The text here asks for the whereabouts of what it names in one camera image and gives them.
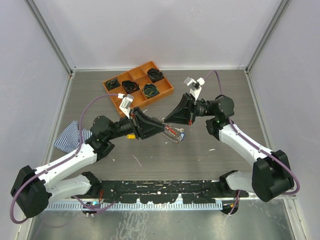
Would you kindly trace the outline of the key with yellow tag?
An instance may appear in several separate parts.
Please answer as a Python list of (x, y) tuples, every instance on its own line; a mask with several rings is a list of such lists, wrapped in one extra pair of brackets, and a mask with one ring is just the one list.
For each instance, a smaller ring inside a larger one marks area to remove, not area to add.
[(126, 136), (126, 138), (129, 139), (129, 140), (134, 140), (134, 139), (136, 139), (136, 136), (134, 134), (128, 134)]

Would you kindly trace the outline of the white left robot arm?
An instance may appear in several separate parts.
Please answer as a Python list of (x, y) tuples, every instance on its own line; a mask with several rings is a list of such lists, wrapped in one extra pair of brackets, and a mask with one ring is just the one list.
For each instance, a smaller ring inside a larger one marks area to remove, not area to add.
[(10, 191), (13, 197), (10, 218), (16, 224), (22, 220), (14, 217), (14, 206), (18, 205), (26, 219), (39, 215), (55, 201), (74, 195), (95, 198), (100, 193), (100, 181), (89, 172), (67, 180), (75, 171), (105, 158), (113, 149), (111, 140), (128, 134), (144, 140), (164, 132), (165, 125), (160, 120), (149, 117), (139, 107), (129, 112), (129, 116), (113, 122), (106, 116), (94, 119), (91, 136), (81, 142), (78, 148), (46, 165), (21, 168)]

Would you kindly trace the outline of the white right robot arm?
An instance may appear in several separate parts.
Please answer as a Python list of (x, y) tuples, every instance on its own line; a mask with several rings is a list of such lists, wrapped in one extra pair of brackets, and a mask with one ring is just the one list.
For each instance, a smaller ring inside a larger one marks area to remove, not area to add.
[(205, 100), (185, 93), (164, 122), (190, 126), (197, 117), (209, 116), (205, 121), (207, 132), (248, 162), (251, 172), (231, 170), (219, 177), (219, 191), (225, 197), (245, 191), (268, 202), (297, 187), (288, 156), (282, 150), (273, 151), (247, 136), (230, 119), (233, 115), (234, 101), (225, 95)]

